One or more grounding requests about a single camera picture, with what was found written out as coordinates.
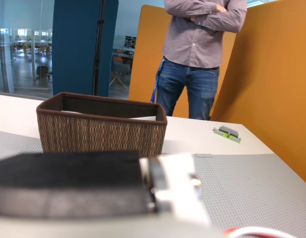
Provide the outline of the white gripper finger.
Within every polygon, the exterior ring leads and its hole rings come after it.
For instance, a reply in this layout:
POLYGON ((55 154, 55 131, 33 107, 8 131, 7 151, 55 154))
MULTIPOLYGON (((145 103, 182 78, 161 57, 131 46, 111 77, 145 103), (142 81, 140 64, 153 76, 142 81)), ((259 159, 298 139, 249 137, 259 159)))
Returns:
POLYGON ((150 209, 180 221, 210 224, 192 155, 163 154, 140 158, 139 163, 144 185, 153 196, 150 209))

